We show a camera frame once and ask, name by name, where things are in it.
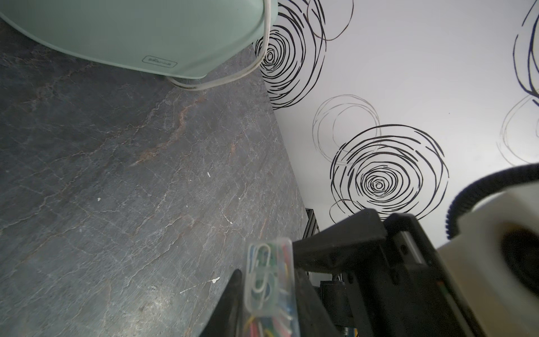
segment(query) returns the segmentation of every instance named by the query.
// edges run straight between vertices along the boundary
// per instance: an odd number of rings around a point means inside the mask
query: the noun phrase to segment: brand logo
[[[159,57],[150,56],[150,55],[143,58],[142,61],[144,63],[149,63],[149,64],[166,67],[166,68],[174,68],[178,64],[177,62],[174,62],[174,61],[160,59]]]

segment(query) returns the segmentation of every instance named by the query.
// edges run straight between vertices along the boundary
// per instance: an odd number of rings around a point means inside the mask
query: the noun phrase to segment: black corrugated tube
[[[539,163],[511,167],[492,173],[463,189],[453,200],[447,212],[446,232],[451,240],[459,234],[457,219],[469,212],[478,202],[506,187],[539,180]]]

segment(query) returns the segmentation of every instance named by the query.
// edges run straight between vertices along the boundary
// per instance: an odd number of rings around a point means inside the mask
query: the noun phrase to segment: black swirl pattern
[[[497,142],[501,155],[512,166],[539,161],[539,55],[535,55],[539,48],[535,44],[538,22],[539,3],[536,0],[524,18],[513,46],[516,77],[528,96],[507,113]]]
[[[380,129],[381,136],[372,136]],[[394,212],[418,219],[443,200],[449,180],[444,152],[426,132],[398,124],[372,127],[341,146],[330,170],[338,210],[350,216],[374,208],[385,219]]]
[[[528,94],[539,98],[539,67],[535,50],[537,22],[539,20],[539,3],[537,0],[522,22],[520,33],[513,46],[513,64],[519,84]]]
[[[316,37],[314,25],[322,38]],[[261,48],[262,39],[254,45],[257,56]],[[320,76],[325,52],[320,1],[279,3],[279,15],[270,31],[268,51],[260,65],[274,110],[293,106],[312,90]]]
[[[320,0],[325,2],[324,6],[326,9],[331,6],[332,12],[336,10],[337,15],[329,15],[328,12],[322,12],[322,17],[326,23],[324,34],[325,37],[321,36],[321,32],[316,31],[316,26],[313,26],[314,34],[316,37],[324,39],[326,41],[333,41],[344,33],[346,28],[350,25],[352,21],[352,16],[354,16],[354,0],[345,0],[340,2],[335,2],[335,0]],[[312,6],[314,0],[309,0],[308,8]],[[308,11],[307,19],[311,19],[312,12]]]

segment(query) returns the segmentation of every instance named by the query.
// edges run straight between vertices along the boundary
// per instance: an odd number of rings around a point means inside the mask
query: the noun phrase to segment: wallpaper
[[[320,228],[410,213],[439,246],[462,188],[539,161],[538,18],[529,0],[280,0],[261,72]]]

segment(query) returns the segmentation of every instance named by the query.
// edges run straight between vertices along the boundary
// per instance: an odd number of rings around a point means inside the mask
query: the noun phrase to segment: dark marble countertop
[[[186,92],[0,21],[1,336],[197,336],[246,240],[305,225],[258,71]]]

